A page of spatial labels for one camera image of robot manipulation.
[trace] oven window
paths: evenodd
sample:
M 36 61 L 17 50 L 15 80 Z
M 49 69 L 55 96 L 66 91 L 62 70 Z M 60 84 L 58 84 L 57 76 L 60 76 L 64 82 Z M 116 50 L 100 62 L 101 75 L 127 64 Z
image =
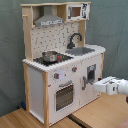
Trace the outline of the oven window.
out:
M 72 7 L 72 17 L 80 16 L 81 7 Z
M 73 103 L 73 85 L 56 92 L 56 111 Z

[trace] burner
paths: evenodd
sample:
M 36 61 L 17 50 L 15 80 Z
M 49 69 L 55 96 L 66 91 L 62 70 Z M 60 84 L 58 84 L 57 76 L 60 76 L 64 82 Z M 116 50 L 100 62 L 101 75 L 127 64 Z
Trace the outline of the burner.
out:
M 59 61 L 46 62 L 46 61 L 43 61 L 42 57 L 36 58 L 33 61 L 48 67 L 48 66 L 51 66 L 51 65 L 54 65 L 54 64 L 58 64 L 58 63 L 64 62 L 64 61 L 69 60 L 69 59 L 73 59 L 73 57 L 70 57 L 70 56 L 67 56 L 67 55 L 63 55 L 63 54 L 59 54 L 59 55 L 62 56 L 62 60 L 59 60 Z

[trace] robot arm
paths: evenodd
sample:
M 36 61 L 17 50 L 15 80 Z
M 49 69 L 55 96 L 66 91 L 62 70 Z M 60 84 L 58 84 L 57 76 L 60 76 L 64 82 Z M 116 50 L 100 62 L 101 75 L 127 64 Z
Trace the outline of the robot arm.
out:
M 113 94 L 124 94 L 127 96 L 126 102 L 128 103 L 128 81 L 124 79 L 118 79 L 116 77 L 107 77 L 93 84 L 95 90 Z

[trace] wooden play kitchen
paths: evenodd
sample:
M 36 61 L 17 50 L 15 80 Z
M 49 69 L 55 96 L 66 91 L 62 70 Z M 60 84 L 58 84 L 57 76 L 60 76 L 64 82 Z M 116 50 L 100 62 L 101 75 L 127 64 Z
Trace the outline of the wooden play kitchen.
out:
M 105 49 L 85 45 L 90 2 L 22 4 L 27 111 L 46 128 L 100 96 Z

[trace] kitchen countertop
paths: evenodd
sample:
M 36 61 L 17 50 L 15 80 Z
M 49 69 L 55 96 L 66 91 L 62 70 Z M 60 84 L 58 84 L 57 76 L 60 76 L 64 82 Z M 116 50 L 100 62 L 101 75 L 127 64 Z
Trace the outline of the kitchen countertop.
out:
M 31 65 L 35 68 L 38 68 L 39 70 L 42 70 L 42 71 L 50 71 L 52 69 L 55 69 L 55 68 L 58 68 L 60 66 L 64 66 L 65 64 L 69 64 L 69 63 L 74 63 L 74 62 L 77 62 L 77 61 L 80 61 L 82 59 L 86 59 L 86 58 L 90 58 L 92 56 L 96 56 L 98 54 L 101 54 L 101 53 L 104 53 L 105 52 L 105 48 L 101 47 L 101 46 L 97 46 L 97 45 L 89 45 L 89 44 L 86 44 L 85 46 L 86 48 L 91 48 L 91 49 L 94 49 L 95 51 L 94 52 L 90 52 L 90 53 L 87 53 L 85 55 L 82 55 L 82 56 L 74 56 L 74 55 L 71 55 L 71 54 L 68 54 L 68 53 L 65 53 L 65 51 L 57 51 L 58 53 L 61 53 L 61 54 L 64 54 L 64 55 L 68 55 L 70 57 L 73 57 L 73 59 L 70 59 L 70 60 L 66 60 L 64 62 L 61 62 L 61 63 L 58 63 L 58 64 L 54 64 L 54 65 L 51 65 L 49 67 L 46 67 L 42 64 L 38 64 L 36 62 L 32 62 L 32 61 L 29 61 L 27 59 L 24 59 L 23 62 L 28 64 L 28 65 Z

